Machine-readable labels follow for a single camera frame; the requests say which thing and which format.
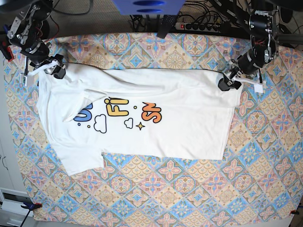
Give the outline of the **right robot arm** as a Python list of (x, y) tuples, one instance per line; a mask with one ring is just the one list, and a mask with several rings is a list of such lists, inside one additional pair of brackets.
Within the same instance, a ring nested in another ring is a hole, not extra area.
[(6, 38), (0, 41), (0, 50), (10, 62), (14, 59), (11, 45), (21, 48), (21, 54), (26, 57), (25, 70), (20, 81), (27, 86), (30, 78), (40, 71), (62, 79), (66, 74), (64, 57), (60, 54), (50, 56), (47, 19), (55, 11), (52, 0), (2, 0), (0, 12), (8, 13), (21, 10), (11, 25), (4, 25), (2, 35)]

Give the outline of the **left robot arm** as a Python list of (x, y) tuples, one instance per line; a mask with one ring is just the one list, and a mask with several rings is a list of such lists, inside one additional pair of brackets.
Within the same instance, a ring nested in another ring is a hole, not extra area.
[(223, 77), (218, 81), (221, 91), (238, 90), (242, 83), (254, 86), (254, 91), (263, 93), (265, 81), (261, 75), (261, 68), (271, 63), (278, 56), (279, 10), (255, 10), (250, 16), (249, 31), (251, 48), (237, 59), (231, 59), (223, 71)]

